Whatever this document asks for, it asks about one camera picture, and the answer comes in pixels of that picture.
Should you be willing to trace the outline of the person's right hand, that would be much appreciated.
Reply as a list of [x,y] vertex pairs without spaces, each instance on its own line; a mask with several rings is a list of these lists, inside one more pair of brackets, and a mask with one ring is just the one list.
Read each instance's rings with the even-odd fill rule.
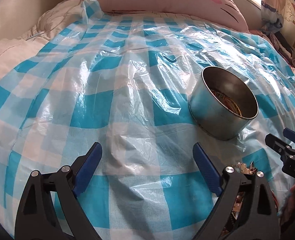
[[280,216],[280,225],[285,224],[295,213],[295,184],[290,189],[290,194],[286,199],[286,203],[282,208]]

